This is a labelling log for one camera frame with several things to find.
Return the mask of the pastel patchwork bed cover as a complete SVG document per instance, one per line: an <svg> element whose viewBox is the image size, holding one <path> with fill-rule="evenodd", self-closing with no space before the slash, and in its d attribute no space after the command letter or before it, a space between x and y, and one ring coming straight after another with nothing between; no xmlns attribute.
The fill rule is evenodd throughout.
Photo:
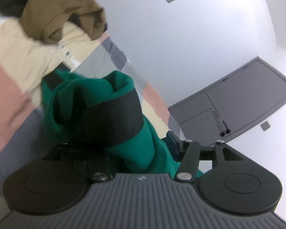
<svg viewBox="0 0 286 229"><path fill-rule="evenodd" d="M107 34L93 41L66 23L60 43L47 45L29 38L18 19L4 20L0 24L0 220L9 213L2 195L4 180L51 150L42 127L41 80L60 64L87 77L104 77L114 70L126 73L158 136L172 130L184 138L166 103Z"/></svg>

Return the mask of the brown garment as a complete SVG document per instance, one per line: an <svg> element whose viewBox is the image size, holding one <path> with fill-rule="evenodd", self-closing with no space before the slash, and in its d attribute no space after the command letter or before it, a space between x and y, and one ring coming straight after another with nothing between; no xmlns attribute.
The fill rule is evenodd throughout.
<svg viewBox="0 0 286 229"><path fill-rule="evenodd" d="M105 10L95 0L28 0L19 19L24 32L46 44L58 44L70 18L91 40L107 30Z"/></svg>

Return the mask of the green hooded sweatshirt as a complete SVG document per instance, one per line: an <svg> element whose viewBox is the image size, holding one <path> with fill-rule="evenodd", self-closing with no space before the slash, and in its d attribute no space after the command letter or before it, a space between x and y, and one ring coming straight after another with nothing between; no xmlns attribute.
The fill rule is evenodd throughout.
<svg viewBox="0 0 286 229"><path fill-rule="evenodd" d="M88 78L56 69L42 79L44 130L83 174L169 174L176 162L144 116L132 78L113 71Z"/></svg>

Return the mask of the small grey wall plate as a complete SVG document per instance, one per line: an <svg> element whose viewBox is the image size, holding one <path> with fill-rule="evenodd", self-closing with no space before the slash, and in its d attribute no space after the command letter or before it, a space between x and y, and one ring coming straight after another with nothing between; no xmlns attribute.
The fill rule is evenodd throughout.
<svg viewBox="0 0 286 229"><path fill-rule="evenodd" d="M266 131L271 127L268 121L263 122L260 126L263 131Z"/></svg>

